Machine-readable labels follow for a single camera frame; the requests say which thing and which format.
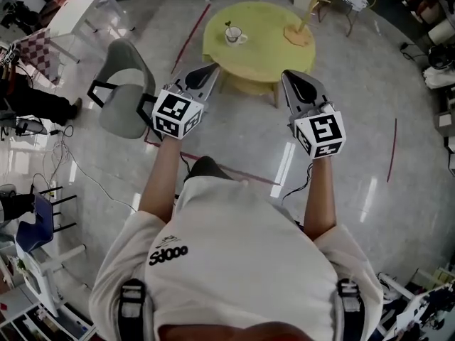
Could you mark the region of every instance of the black pants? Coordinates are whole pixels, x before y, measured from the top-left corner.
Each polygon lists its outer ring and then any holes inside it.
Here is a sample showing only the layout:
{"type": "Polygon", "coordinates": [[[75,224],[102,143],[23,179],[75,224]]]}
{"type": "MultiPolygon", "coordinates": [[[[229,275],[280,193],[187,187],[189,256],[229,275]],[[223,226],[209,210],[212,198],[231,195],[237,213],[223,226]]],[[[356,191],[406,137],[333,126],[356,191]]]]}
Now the black pants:
{"type": "Polygon", "coordinates": [[[35,195],[15,195],[12,197],[0,197],[3,207],[4,221],[18,219],[24,213],[33,211],[35,195]]]}
{"type": "Polygon", "coordinates": [[[16,76],[14,92],[6,99],[19,117],[34,115],[61,126],[73,119],[77,111],[66,98],[29,87],[24,75],[16,76]]]}
{"type": "Polygon", "coordinates": [[[224,173],[218,164],[210,157],[203,156],[199,158],[193,165],[190,173],[186,176],[185,180],[192,177],[208,176],[208,177],[219,177],[223,179],[231,179],[226,173],[224,173]]]}

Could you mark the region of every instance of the red line on floor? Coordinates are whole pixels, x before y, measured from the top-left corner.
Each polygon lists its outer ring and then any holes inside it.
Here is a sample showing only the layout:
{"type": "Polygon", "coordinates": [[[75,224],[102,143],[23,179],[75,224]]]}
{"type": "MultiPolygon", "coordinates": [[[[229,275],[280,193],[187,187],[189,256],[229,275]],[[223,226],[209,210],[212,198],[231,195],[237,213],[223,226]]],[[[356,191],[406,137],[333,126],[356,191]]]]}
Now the red line on floor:
{"type": "Polygon", "coordinates": [[[389,174],[387,175],[387,183],[389,183],[390,175],[392,174],[393,158],[395,157],[395,144],[397,143],[397,118],[395,118],[395,133],[393,134],[392,158],[390,159],[389,174]]]}
{"type": "MultiPolygon", "coordinates": [[[[145,139],[144,141],[147,143],[147,144],[150,144],[150,145],[153,145],[157,148],[159,148],[161,146],[161,144],[158,144],[158,143],[153,143],[151,141],[148,141],[147,138],[148,138],[148,135],[149,135],[149,132],[147,132],[147,135],[145,136],[145,139]]],[[[185,153],[185,152],[181,152],[182,153],[182,156],[185,156],[186,158],[190,158],[190,159],[193,159],[194,161],[197,161],[200,156],[195,156],[194,154],[190,154],[190,153],[185,153]]],[[[249,174],[249,173],[246,173],[246,172],[242,172],[241,170],[236,170],[236,169],[233,169],[231,167],[227,167],[227,166],[224,166],[223,164],[218,164],[218,166],[222,169],[225,169],[227,171],[230,171],[232,173],[236,173],[238,175],[242,175],[246,178],[250,178],[250,179],[254,179],[254,180],[257,180],[258,182],[262,182],[262,183],[266,183],[268,185],[280,185],[279,183],[275,183],[273,180],[269,180],[269,179],[266,179],[266,178],[263,178],[263,177],[258,177],[257,175],[253,175],[253,174],[249,174]]]]}
{"type": "Polygon", "coordinates": [[[196,29],[198,28],[198,26],[199,26],[200,22],[202,21],[202,19],[204,19],[204,16],[207,14],[207,11],[208,11],[209,8],[210,8],[210,4],[208,4],[208,5],[205,7],[205,9],[204,9],[204,11],[202,12],[201,16],[199,17],[198,21],[196,21],[196,24],[194,25],[193,30],[191,31],[189,37],[186,39],[186,42],[183,44],[182,49],[180,49],[180,52],[178,52],[177,59],[176,59],[176,63],[173,65],[171,74],[172,74],[173,71],[176,69],[177,64],[178,64],[178,61],[180,60],[180,58],[182,58],[182,55],[183,55],[183,52],[184,52],[185,49],[186,49],[186,46],[188,45],[188,43],[190,43],[190,40],[191,40],[191,38],[193,37],[194,32],[195,32],[196,29]]]}

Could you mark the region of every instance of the backpack strap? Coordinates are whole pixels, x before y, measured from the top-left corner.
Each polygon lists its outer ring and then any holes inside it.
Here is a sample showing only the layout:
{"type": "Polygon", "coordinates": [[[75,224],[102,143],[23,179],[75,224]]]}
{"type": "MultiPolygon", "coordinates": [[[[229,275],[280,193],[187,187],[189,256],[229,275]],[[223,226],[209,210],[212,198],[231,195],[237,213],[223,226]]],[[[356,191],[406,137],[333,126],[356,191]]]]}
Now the backpack strap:
{"type": "Polygon", "coordinates": [[[120,339],[144,340],[145,285],[138,279],[129,279],[120,290],[119,333],[120,339]]]}
{"type": "Polygon", "coordinates": [[[365,326],[365,304],[356,282],[338,281],[335,297],[335,341],[361,341],[365,326]]]}

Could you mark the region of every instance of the qr-like black and white marker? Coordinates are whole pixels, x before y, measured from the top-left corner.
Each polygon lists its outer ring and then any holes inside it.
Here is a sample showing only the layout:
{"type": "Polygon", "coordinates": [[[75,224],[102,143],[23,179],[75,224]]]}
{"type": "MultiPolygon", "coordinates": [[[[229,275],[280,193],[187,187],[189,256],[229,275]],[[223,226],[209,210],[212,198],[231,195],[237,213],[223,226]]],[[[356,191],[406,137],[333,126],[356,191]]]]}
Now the qr-like black and white marker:
{"type": "Polygon", "coordinates": [[[309,140],[306,138],[304,133],[300,131],[300,129],[297,127],[297,140],[300,141],[300,144],[304,146],[305,151],[310,155],[311,153],[311,143],[309,140]]]}
{"type": "Polygon", "coordinates": [[[341,139],[341,132],[338,128],[334,115],[310,119],[310,125],[313,129],[316,143],[341,139]]]}
{"type": "Polygon", "coordinates": [[[172,136],[178,136],[178,125],[161,117],[156,118],[156,130],[163,131],[172,136]]]}
{"type": "Polygon", "coordinates": [[[196,115],[194,115],[189,121],[185,123],[185,126],[183,127],[183,135],[188,133],[193,127],[195,127],[200,119],[200,113],[201,111],[196,112],[196,115]]]}
{"type": "Polygon", "coordinates": [[[320,158],[322,156],[332,156],[333,154],[338,153],[340,150],[341,141],[339,143],[333,143],[326,146],[319,146],[316,149],[316,153],[314,154],[314,158],[320,158]]]}
{"type": "Polygon", "coordinates": [[[157,112],[175,120],[182,120],[186,110],[190,106],[190,102],[190,100],[168,94],[157,112]]]}

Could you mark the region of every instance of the chair armrest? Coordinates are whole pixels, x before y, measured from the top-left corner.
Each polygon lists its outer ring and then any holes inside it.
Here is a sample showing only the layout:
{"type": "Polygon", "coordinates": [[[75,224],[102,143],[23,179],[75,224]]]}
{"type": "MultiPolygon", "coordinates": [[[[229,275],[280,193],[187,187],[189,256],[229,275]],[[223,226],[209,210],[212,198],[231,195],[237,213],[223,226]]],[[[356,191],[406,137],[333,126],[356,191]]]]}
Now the chair armrest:
{"type": "Polygon", "coordinates": [[[107,82],[101,82],[98,80],[93,80],[92,84],[90,85],[90,88],[87,91],[87,96],[92,99],[95,104],[97,104],[99,107],[103,107],[105,103],[93,92],[93,90],[96,87],[102,87],[102,88],[107,88],[109,90],[113,90],[114,88],[117,87],[117,85],[114,85],[112,83],[107,83],[107,82]]]}
{"type": "Polygon", "coordinates": [[[139,104],[137,105],[136,112],[139,114],[142,120],[149,126],[149,128],[155,133],[155,135],[160,139],[163,140],[162,134],[155,130],[154,128],[154,122],[152,119],[147,115],[147,113],[144,110],[144,105],[146,102],[151,102],[152,104],[156,103],[156,97],[151,96],[150,94],[143,93],[141,96],[141,100],[139,101],[139,104]]]}

